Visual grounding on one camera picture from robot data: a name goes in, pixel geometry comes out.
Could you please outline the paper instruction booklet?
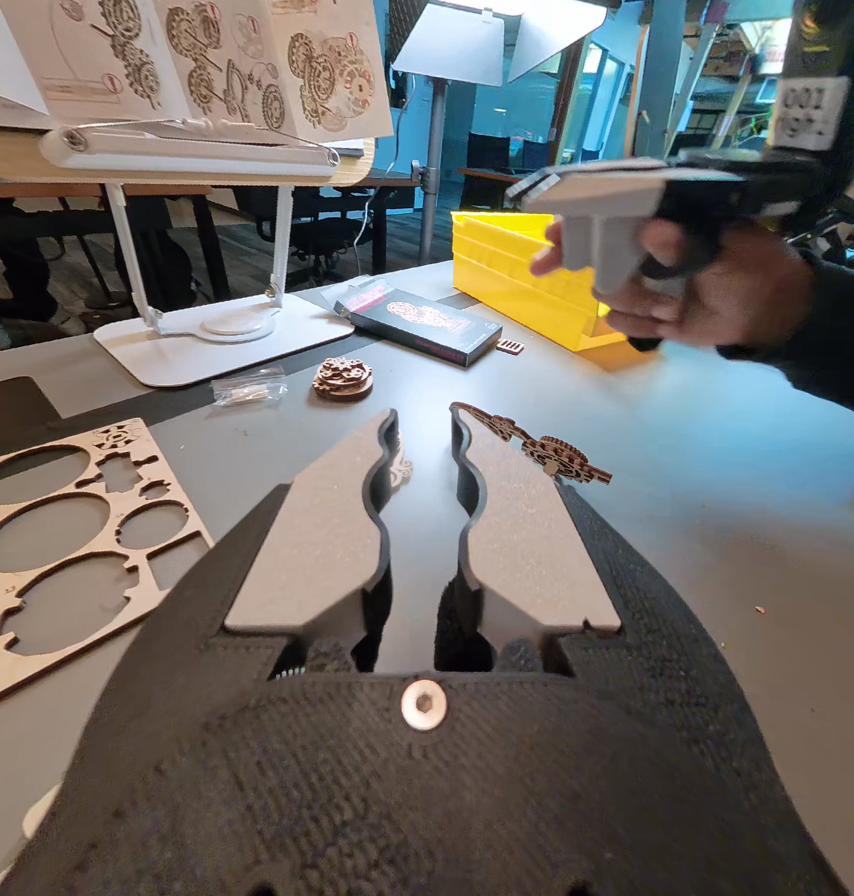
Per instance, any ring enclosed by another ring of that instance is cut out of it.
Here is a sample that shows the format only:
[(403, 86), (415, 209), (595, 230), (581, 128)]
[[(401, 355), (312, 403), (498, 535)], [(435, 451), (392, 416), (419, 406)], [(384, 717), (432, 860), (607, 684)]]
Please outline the paper instruction booklet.
[(233, 141), (393, 131), (372, 2), (0, 2), (0, 127), (208, 121)]

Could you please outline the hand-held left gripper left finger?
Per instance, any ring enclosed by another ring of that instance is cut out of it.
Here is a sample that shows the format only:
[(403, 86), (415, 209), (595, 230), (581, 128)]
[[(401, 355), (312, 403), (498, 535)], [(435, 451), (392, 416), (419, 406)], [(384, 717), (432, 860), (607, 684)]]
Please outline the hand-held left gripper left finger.
[(306, 648), (338, 642), (359, 671), (374, 670), (392, 606), (380, 514), (398, 447), (397, 412), (384, 409), (293, 479), (225, 617), (228, 632)]

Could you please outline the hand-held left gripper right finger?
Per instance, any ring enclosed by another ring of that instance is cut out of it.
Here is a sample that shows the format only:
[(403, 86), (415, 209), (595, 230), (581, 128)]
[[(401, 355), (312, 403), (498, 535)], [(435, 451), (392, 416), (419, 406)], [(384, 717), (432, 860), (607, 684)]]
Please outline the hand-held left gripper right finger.
[(435, 668), (555, 670), (558, 641), (617, 636), (621, 616), (560, 489), (465, 411), (450, 409), (456, 498), (467, 513), (438, 611)]

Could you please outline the yellow plastic bin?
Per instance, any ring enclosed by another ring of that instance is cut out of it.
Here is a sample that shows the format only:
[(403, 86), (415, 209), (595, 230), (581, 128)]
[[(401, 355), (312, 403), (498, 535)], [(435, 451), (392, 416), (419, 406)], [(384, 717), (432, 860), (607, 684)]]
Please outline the yellow plastic bin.
[(532, 274), (533, 256), (549, 243), (551, 215), (454, 210), (451, 217), (458, 291), (575, 353), (626, 340), (593, 296), (591, 267)]

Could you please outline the person's right hand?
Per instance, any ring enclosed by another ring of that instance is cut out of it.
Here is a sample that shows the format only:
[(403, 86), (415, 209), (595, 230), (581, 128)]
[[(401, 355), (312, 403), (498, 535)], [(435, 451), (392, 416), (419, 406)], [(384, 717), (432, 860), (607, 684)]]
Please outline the person's right hand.
[(762, 350), (782, 345), (809, 316), (814, 270), (777, 234), (740, 220), (722, 231), (718, 254), (687, 280), (681, 297), (638, 276), (593, 295), (609, 308), (612, 329), (631, 339)]

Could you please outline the clear plastic parts bag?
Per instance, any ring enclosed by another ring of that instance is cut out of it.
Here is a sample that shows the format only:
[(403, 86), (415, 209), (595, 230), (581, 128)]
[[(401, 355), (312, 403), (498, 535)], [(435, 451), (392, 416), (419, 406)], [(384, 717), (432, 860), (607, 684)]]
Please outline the clear plastic parts bag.
[(281, 401), (287, 391), (285, 380), (278, 364), (213, 379), (213, 400), (221, 408)]

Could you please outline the wooden gear key assembly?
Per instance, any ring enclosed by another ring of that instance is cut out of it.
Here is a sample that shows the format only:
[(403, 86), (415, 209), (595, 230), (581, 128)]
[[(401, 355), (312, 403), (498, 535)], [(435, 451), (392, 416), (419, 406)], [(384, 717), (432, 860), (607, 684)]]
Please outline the wooden gear key assembly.
[(550, 435), (536, 438), (511, 418), (490, 414), (461, 401), (453, 402), (450, 409), (467, 412), (504, 442), (518, 442), (520, 452), (540, 466), (547, 476), (583, 484), (600, 482), (609, 485), (612, 481), (610, 472), (592, 465), (586, 454), (569, 442)]

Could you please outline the white book stand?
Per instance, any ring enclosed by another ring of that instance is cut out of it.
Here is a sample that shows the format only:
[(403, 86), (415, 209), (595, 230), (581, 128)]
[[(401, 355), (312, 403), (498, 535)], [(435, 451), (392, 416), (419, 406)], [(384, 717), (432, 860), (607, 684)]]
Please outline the white book stand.
[[(331, 309), (288, 293), (293, 191), (357, 185), (371, 171), (375, 140), (221, 140), (230, 131), (251, 136), (252, 127), (160, 119), (59, 126), (44, 134), (0, 129), (0, 180), (105, 188), (138, 317), (106, 324), (94, 339), (144, 386), (193, 385), (353, 333)], [(274, 256), (264, 292), (169, 312), (155, 308), (129, 227), (129, 185), (275, 186)]]

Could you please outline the wooden background table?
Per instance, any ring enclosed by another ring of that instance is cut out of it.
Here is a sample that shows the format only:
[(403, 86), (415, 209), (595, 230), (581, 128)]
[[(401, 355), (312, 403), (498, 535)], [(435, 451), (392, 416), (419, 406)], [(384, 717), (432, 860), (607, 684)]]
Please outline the wooden background table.
[[(384, 273), (387, 264), (387, 211), (411, 211), (416, 205), (415, 183), (405, 175), (390, 174), (373, 169), (357, 185), (334, 186), (335, 196), (326, 196), (323, 187), (296, 186), (292, 194), (291, 220), (315, 219), (320, 214), (339, 212), (347, 217), (354, 211), (367, 215), (365, 233), (372, 245), (372, 267), (375, 273)], [(213, 287), (213, 301), (221, 302), (232, 297), (228, 273), (224, 264), (209, 197), (215, 188), (209, 185), (129, 184), (123, 187), (127, 198), (157, 197), (161, 199), (188, 198), (193, 205), (194, 220), (207, 275)], [(257, 232), (264, 235), (264, 222), (276, 217), (278, 188), (276, 186), (237, 186), (228, 191), (234, 199), (240, 199), (240, 214), (256, 221)], [(69, 210), (69, 220), (30, 221), (22, 231), (14, 231), (14, 239), (23, 237), (84, 237), (89, 234), (114, 232), (114, 224), (108, 210), (105, 189), (98, 184), (85, 183), (15, 183), (0, 180), (0, 199), (100, 199), (104, 209), (89, 219), (90, 211)]]
[(456, 173), (464, 178), (459, 210), (501, 211), (508, 188), (533, 172), (518, 168), (459, 167)]

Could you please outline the black office chair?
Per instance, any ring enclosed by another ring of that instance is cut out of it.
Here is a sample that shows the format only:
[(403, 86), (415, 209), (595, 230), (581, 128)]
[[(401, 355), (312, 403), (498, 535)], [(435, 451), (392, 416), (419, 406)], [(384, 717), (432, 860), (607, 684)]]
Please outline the black office chair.
[[(273, 244), (278, 188), (240, 185), (233, 187), (232, 192), (239, 211), (253, 218), (257, 235)], [(346, 211), (339, 217), (322, 216), (322, 199), (316, 187), (293, 190), (288, 258), (302, 267), (288, 272), (288, 286), (320, 286), (343, 279), (335, 271), (336, 264), (340, 255), (353, 247), (361, 222), (348, 218)]]

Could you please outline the clear plastic wrapper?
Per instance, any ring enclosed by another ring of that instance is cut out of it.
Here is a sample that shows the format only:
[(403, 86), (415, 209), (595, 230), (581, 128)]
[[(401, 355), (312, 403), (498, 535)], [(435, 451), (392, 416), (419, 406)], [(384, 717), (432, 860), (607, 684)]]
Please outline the clear plastic wrapper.
[(319, 291), (321, 308), (350, 321), (375, 308), (393, 291), (393, 286), (382, 277), (359, 276), (352, 280), (324, 287)]

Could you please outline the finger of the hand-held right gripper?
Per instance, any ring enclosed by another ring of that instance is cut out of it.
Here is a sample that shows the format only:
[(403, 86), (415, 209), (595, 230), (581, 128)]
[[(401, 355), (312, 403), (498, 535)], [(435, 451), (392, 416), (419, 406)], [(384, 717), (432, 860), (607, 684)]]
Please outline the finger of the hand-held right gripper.
[(643, 221), (656, 217), (668, 171), (654, 159), (549, 166), (511, 185), (508, 207), (552, 215), (561, 225), (562, 267), (592, 269), (594, 289), (609, 295), (644, 259), (635, 234)]

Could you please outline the round wooden gear assembly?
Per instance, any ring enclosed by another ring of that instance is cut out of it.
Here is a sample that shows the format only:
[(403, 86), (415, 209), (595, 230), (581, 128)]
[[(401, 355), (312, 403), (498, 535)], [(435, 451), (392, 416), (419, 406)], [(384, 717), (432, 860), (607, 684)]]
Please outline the round wooden gear assembly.
[(318, 367), (312, 382), (315, 396), (334, 402), (358, 401), (373, 389), (373, 370), (359, 359), (330, 357)]

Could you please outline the black puzzle box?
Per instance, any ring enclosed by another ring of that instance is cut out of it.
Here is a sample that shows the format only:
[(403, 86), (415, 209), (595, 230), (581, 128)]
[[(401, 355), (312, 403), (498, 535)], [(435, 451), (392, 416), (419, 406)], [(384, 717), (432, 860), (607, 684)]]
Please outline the black puzzle box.
[(329, 307), (354, 327), (407, 349), (460, 367), (470, 367), (502, 337), (502, 326), (399, 289), (363, 294)]

